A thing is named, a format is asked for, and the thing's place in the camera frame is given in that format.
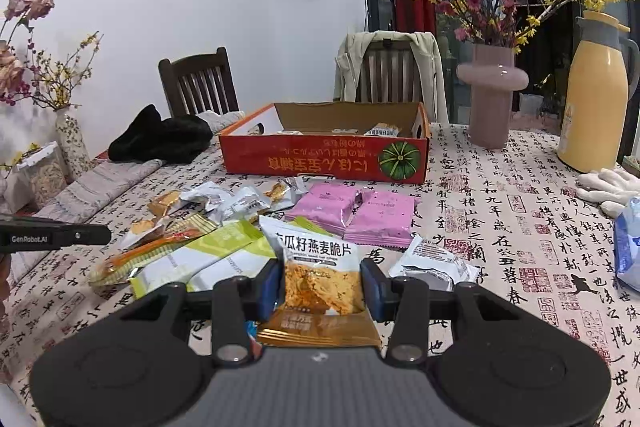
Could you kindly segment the white silver snack packet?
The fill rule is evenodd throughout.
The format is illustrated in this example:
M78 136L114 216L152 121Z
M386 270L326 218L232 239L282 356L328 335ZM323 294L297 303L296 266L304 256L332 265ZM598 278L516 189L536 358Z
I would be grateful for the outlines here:
M413 277L432 291L453 291L459 283L476 283L480 268L451 254L420 235L413 237L407 250L388 269L389 277Z

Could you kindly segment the gold brown snack packet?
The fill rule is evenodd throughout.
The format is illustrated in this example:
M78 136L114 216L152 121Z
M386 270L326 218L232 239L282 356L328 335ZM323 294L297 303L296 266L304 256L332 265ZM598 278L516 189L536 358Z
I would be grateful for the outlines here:
M257 341L277 347L382 347L368 311L322 315L277 309L258 326Z

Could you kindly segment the green white snack packet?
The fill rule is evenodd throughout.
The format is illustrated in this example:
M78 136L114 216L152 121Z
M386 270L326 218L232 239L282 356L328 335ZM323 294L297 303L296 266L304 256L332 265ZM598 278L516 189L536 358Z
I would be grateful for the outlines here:
M267 237L240 220L145 265L130 285L137 299L175 282L185 283L188 291L209 291L230 277L256 277L275 257Z

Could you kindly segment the pink snack packet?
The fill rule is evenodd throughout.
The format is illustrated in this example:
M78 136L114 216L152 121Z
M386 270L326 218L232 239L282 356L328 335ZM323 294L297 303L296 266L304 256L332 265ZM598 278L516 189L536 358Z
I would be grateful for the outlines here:
M385 248L407 248L411 244L414 197L368 190L361 193L361 199L345 230L345 241Z
M288 221L305 218L334 235L343 236L352 220L359 191L357 187L316 183L288 210Z

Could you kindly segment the oat crisp snack bag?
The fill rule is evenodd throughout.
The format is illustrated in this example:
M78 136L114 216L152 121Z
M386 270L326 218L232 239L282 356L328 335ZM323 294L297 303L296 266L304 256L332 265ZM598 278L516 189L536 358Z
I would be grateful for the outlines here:
M364 310L358 246L262 216L259 226L283 263L283 306L314 314Z

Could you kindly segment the silver small snack packet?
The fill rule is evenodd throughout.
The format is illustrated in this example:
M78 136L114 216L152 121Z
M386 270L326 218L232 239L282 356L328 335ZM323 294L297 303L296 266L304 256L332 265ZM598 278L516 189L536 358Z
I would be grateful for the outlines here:
M231 193L217 183L207 181L182 191L180 199L203 204L204 217L216 225L235 220L252 221L271 209L271 200L250 184Z

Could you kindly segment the orange green long snack packet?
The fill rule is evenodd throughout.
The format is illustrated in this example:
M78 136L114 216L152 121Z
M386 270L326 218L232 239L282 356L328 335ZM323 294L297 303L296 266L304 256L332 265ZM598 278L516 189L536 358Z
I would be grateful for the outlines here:
M138 271L179 247L199 239L218 228L213 221L199 213L186 218L171 220L161 225L157 231L150 231L152 239L142 239L142 243L108 258L97 265L88 275L90 286L115 286L127 283Z

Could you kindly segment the golden triangle snack packet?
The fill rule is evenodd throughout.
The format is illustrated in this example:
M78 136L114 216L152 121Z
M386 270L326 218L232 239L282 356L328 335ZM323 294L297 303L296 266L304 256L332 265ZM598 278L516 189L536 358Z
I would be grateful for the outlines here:
M183 201L180 198L180 191L170 191L157 196L149 202L148 209L157 218L163 218L178 210Z

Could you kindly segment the folded striped pink cloth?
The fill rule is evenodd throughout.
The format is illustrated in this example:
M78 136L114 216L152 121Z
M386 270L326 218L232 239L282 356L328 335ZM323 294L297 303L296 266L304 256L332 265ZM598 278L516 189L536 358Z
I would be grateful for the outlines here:
M145 162L102 161L92 170L67 185L35 213L38 218L70 223L84 223L113 199L122 195L146 176L163 166L163 161L152 159ZM32 196L24 176L10 174L6 191L2 194L11 210L25 207ZM47 253L17 254L12 260L9 282L15 286Z

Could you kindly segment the patterned ceramic vase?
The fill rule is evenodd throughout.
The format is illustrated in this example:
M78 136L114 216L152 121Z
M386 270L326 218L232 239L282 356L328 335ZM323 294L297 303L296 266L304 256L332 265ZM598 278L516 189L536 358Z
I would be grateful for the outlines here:
M55 112L55 131L70 179L76 180L91 168L92 162L79 122L70 106Z

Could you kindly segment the calligraphy print tablecloth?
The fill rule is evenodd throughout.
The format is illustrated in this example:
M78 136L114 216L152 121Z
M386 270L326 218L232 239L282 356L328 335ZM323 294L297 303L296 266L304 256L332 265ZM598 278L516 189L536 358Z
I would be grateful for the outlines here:
M510 134L506 148L473 145L461 126L433 124L413 231L480 269L480 285L587 343L608 363L602 426L639 421L639 296L615 274L613 225L575 194L554 135ZM47 348L134 300L129 285L94 289L93 268L116 245L73 247L12 263L1 323L1 388L18 421L38 419L28 377Z

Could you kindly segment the dried pink yellow flowers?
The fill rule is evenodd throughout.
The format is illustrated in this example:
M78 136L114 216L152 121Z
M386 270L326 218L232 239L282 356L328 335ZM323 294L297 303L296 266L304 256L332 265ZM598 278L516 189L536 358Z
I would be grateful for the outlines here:
M1 11L1 102L29 101L53 112L72 107L73 92L93 74L101 31L83 38L63 58L37 46L36 23L55 8L54 0L9 0Z

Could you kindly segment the red cardboard box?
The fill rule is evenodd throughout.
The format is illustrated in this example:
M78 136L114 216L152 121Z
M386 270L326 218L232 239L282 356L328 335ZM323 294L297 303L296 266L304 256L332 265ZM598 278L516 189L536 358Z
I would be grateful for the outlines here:
M219 135L230 173L410 184L426 179L430 139L420 102L272 103Z

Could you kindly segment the black fabric garment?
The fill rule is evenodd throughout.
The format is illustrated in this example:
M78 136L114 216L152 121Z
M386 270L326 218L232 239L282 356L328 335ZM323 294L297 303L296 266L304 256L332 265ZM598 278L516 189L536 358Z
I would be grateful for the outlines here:
M158 159L169 165L186 165L208 149L213 136L205 120L194 115L163 119L150 104L110 144L107 156L114 162Z

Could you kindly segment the dark wooden chair left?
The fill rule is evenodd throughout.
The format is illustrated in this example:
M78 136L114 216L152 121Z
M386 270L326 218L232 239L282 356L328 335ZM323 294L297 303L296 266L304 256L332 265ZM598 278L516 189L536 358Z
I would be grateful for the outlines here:
M206 110L227 114L239 110L227 49L158 63L171 117L196 115Z

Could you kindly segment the wooden chair with jacket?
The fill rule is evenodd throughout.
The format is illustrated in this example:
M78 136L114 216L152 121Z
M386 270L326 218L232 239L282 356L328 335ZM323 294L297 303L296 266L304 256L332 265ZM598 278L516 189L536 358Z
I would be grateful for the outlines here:
M372 42L364 54L356 101L422 102L421 79L410 41Z

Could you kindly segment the blue white plastic bag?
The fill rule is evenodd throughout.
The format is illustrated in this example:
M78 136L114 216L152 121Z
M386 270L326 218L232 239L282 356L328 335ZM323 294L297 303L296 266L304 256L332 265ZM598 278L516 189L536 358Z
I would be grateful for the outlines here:
M614 256L616 277L637 293L640 291L640 202L629 199L614 221Z

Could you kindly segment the white gloves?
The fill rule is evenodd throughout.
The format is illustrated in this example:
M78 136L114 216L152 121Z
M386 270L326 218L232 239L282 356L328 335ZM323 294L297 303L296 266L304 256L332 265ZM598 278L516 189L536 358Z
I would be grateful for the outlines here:
M601 169L580 174L576 195L597 205L609 218L617 218L633 197L639 196L639 178L622 168Z

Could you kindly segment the pink glass vase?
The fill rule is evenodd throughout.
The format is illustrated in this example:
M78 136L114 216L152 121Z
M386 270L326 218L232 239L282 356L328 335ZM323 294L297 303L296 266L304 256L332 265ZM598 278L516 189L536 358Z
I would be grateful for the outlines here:
M515 66L514 49L474 44L472 61L459 64L457 76L471 88L470 140L501 150L509 139L513 93L528 86L526 72Z

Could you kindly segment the beige jacket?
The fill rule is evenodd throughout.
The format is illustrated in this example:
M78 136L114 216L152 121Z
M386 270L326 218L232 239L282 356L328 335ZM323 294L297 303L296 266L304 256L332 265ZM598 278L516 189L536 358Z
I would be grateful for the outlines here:
M437 40L430 32L363 31L347 34L335 61L334 101L355 102L364 56L372 43L407 43L420 78L420 93L431 122L448 124L445 79Z

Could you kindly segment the yellow thermos jug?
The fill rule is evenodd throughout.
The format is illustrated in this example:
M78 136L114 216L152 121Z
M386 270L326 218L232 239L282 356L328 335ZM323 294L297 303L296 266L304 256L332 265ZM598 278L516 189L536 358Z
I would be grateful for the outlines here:
M579 172L615 166L627 105L639 82L639 47L611 15L578 17L580 41L570 64L559 160Z

